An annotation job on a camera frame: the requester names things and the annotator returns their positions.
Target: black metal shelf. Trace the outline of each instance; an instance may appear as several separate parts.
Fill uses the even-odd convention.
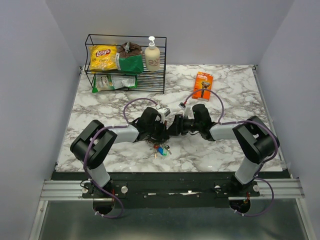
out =
[[[110,71],[91,71],[91,52],[90,46],[94,45],[112,45],[121,46],[125,42],[132,42],[142,47],[142,61],[144,70],[142,73],[136,74],[137,86],[136,88],[120,88],[122,91],[141,91],[141,92],[157,92],[165,93],[166,83],[166,63],[167,63],[167,38],[165,36],[155,36],[155,45],[160,50],[160,68],[157,71],[148,71],[145,59],[145,49],[149,43],[148,36],[132,36],[132,35],[104,35],[104,34],[89,34],[85,40],[86,60],[84,72],[93,87],[93,78],[95,75],[111,75],[111,76],[125,76],[126,74],[119,70]]]

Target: yellow chip bag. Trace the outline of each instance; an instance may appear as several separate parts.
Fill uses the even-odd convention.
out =
[[[117,69],[116,53],[117,47],[112,45],[90,46],[91,71],[108,71]]]

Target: marble surface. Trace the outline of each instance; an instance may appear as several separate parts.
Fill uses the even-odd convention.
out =
[[[93,94],[86,75],[82,74],[56,170],[82,172],[82,163],[70,152],[71,143],[94,119],[106,126],[125,124],[122,110],[130,100],[148,97],[168,106],[171,110],[170,125],[174,115],[181,113],[178,104],[192,92],[198,71],[214,77],[212,90],[222,98],[225,107],[222,122],[246,120],[256,115],[268,125],[253,71],[247,65],[167,65],[165,94],[137,91]],[[220,102],[213,95],[209,102],[190,99],[188,103],[204,103],[213,121],[217,121],[221,114]],[[148,101],[134,102],[127,110],[127,117],[129,120],[138,118],[150,104]],[[112,146],[104,165],[109,172],[225,172],[236,171],[244,157],[236,140],[209,142],[199,134],[171,137],[168,145],[172,155],[155,159],[145,141],[118,143]],[[262,170],[281,171],[279,157],[268,162]]]

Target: gray wall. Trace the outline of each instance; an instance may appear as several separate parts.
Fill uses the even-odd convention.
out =
[[[2,2],[0,31],[0,239],[26,240],[79,68],[44,0]]]
[[[258,66],[284,158],[320,238],[320,1],[296,0]]]
[[[168,39],[169,64],[257,64],[293,0],[46,0],[79,64],[89,33]]]

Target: lotion bottle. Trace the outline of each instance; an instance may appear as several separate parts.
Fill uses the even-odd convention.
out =
[[[144,50],[145,66],[150,72],[155,72],[160,68],[160,50],[156,47],[155,37],[149,37],[149,46]]]

